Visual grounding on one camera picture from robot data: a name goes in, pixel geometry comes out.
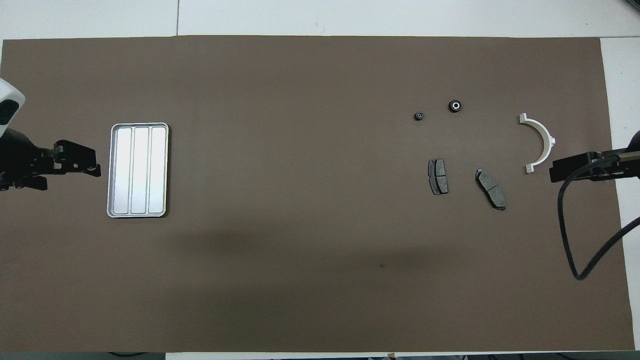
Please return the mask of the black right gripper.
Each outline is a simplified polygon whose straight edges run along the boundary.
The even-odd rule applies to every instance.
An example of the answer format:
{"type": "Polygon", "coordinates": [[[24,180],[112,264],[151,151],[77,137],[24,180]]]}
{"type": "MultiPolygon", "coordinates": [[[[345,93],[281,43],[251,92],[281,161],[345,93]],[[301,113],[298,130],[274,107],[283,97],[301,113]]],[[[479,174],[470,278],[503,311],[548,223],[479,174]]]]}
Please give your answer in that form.
{"type": "Polygon", "coordinates": [[[590,180],[604,182],[606,180],[638,178],[640,177],[640,132],[631,137],[626,148],[603,152],[584,152],[563,157],[551,162],[550,181],[563,183],[573,179],[574,182],[590,180]],[[587,166],[593,161],[602,163],[591,170],[585,170],[573,175],[579,168],[587,166]]]}

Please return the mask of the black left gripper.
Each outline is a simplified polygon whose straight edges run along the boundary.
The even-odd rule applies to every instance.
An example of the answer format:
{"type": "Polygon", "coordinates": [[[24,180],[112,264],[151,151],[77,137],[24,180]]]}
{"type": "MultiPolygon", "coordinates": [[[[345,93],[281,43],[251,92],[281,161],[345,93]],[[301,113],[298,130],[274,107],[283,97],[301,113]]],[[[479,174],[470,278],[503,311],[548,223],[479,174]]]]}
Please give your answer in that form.
{"type": "Polygon", "coordinates": [[[69,140],[58,140],[54,148],[34,145],[22,132],[6,129],[0,139],[0,191],[29,188],[46,191],[46,174],[54,174],[54,161],[61,164],[59,174],[82,173],[102,176],[96,151],[69,140]]]}

